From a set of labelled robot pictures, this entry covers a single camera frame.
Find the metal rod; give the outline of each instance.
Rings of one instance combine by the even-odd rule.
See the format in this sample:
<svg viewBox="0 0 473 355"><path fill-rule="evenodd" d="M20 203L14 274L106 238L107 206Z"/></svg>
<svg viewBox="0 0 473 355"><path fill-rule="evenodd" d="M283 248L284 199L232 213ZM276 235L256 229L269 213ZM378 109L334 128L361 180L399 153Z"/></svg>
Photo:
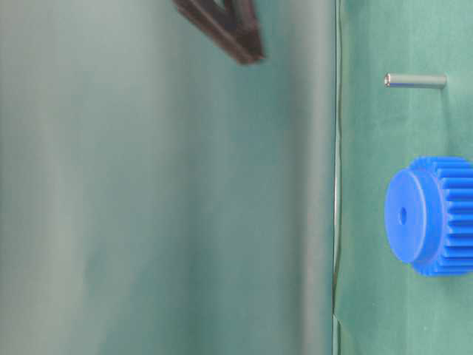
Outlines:
<svg viewBox="0 0 473 355"><path fill-rule="evenodd" d="M446 86L446 75L409 75L388 72L384 76L386 87L421 87L443 89Z"/></svg>

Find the green fabric surface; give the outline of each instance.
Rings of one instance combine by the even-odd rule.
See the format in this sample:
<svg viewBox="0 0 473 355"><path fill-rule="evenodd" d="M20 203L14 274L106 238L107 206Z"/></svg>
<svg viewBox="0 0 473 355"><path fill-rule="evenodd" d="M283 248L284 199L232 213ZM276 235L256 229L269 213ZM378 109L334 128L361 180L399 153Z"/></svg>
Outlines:
<svg viewBox="0 0 473 355"><path fill-rule="evenodd" d="M0 354L332 345L335 9L241 67L171 0L0 0Z"/></svg>
<svg viewBox="0 0 473 355"><path fill-rule="evenodd" d="M341 0L339 349L470 354L473 275L426 278L384 231L391 177L419 155L473 158L473 2ZM387 89L386 72L446 73L448 86Z"/></svg>

